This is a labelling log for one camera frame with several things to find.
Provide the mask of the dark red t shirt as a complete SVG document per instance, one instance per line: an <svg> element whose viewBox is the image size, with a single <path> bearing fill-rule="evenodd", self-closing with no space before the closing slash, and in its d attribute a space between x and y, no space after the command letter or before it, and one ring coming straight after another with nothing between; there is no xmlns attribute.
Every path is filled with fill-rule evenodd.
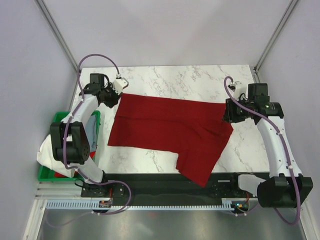
<svg viewBox="0 0 320 240"><path fill-rule="evenodd" d="M178 155L175 168L205 187L232 133L224 103L123 94L108 145Z"/></svg>

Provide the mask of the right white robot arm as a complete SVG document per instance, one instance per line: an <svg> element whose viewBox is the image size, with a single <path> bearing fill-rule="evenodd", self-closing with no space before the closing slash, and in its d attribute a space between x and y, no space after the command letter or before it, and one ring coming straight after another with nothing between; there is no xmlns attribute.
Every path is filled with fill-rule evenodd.
<svg viewBox="0 0 320 240"><path fill-rule="evenodd" d="M266 83L224 83L228 94L223 121L240 123L252 119L263 139L269 164L269 178L252 173L240 174L229 184L235 197L249 192L263 208L299 208L313 188L310 177L303 175L292 154L280 103L271 102Z"/></svg>

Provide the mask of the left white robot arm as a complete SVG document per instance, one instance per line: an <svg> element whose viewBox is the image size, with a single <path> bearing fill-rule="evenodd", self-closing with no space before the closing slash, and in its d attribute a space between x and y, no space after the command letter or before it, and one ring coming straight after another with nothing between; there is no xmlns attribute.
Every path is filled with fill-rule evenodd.
<svg viewBox="0 0 320 240"><path fill-rule="evenodd" d="M110 185L104 181L104 171L90 157L90 145L85 125L100 104L113 108L118 104L123 90L129 82L117 75L110 82L107 75L91 73L89 83L80 89L77 105L60 122L50 125L53 158L63 163L67 170L77 171L92 185L92 191L99 197L106 196Z"/></svg>

